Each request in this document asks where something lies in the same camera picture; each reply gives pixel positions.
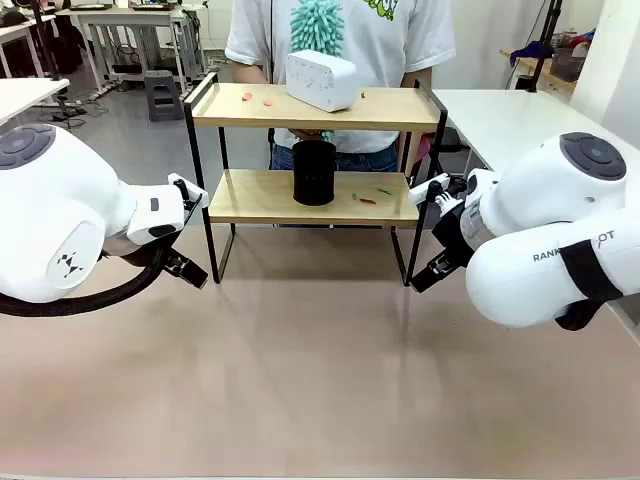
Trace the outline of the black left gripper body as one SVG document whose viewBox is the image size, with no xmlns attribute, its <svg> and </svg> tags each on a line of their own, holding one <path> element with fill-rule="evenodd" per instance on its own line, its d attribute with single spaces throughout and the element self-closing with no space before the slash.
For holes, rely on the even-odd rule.
<svg viewBox="0 0 640 480">
<path fill-rule="evenodd" d="M 159 248 L 159 255 L 163 270 L 167 273 L 181 273 L 183 271 L 183 256 L 171 247 Z"/>
</svg>

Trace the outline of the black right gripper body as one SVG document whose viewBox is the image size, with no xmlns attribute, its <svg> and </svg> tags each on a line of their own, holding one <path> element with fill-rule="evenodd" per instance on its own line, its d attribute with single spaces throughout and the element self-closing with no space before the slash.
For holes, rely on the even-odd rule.
<svg viewBox="0 0 640 480">
<path fill-rule="evenodd" d="M 461 218 L 465 210 L 464 202 L 456 199 L 437 199 L 440 219 L 432 229 L 432 234 L 444 250 L 432 259 L 435 266 L 467 266 L 473 256 L 473 249 L 461 231 Z"/>
</svg>

